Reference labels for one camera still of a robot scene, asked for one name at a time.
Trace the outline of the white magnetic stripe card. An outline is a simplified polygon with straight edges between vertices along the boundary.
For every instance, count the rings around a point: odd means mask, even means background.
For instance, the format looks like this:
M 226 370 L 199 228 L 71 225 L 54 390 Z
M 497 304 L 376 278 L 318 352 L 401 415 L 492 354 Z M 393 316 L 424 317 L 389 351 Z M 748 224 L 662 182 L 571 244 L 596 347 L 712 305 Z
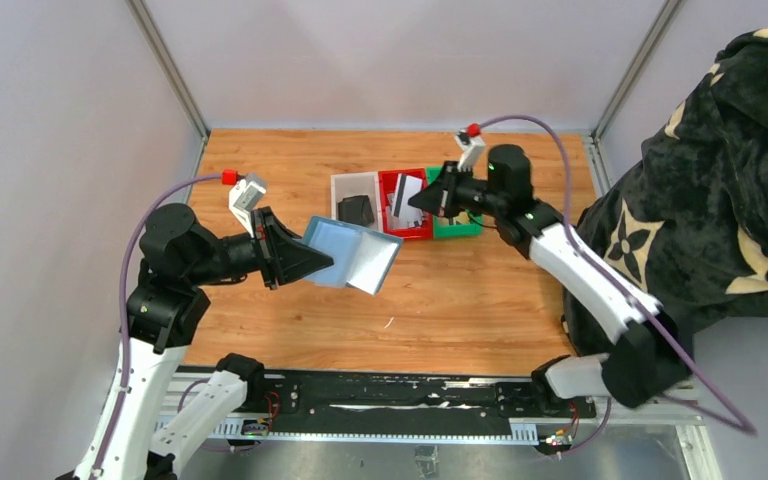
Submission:
M 408 200 L 423 188 L 423 182 L 419 177 L 407 174 L 399 174 L 396 181 L 396 198 Z

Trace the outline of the blue card holder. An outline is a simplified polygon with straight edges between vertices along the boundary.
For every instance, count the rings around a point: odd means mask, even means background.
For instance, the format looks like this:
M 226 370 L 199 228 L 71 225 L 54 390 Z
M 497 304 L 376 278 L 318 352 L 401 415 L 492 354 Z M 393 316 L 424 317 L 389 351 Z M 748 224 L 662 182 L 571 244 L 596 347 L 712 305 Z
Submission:
M 376 295 L 403 245 L 400 237 L 322 216 L 313 216 L 302 243 L 330 256 L 334 264 L 304 280 L 318 286 L 354 288 Z

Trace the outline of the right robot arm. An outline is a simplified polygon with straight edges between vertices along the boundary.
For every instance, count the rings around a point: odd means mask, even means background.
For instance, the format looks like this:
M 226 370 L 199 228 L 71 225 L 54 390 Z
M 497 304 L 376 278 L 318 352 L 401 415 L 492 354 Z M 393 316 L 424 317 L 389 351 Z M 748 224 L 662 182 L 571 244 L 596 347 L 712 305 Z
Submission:
M 664 311 L 590 250 L 550 204 L 537 199 L 531 162 L 513 144 L 490 149 L 484 179 L 447 161 L 408 204 L 438 217 L 468 211 L 490 216 L 500 238 L 551 274 L 590 315 L 607 348 L 562 356 L 532 372 L 546 402 L 610 397 L 637 408 L 688 379 L 690 338 Z

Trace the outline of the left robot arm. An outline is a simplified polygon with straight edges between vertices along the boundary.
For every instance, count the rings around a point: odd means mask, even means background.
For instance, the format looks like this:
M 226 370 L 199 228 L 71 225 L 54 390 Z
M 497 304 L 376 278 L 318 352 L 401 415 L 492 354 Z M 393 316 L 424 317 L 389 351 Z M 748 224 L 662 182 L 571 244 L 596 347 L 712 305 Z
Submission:
M 142 252 L 134 290 L 121 306 L 120 356 L 113 384 L 73 479 L 176 479 L 208 436 L 241 407 L 277 412 L 264 365 L 228 354 L 197 395 L 163 428 L 156 421 L 168 387 L 207 312 L 209 286 L 260 273 L 269 289 L 331 267 L 331 256 L 289 231 L 269 208 L 255 229 L 217 237 L 182 203 L 150 212 L 137 230 Z

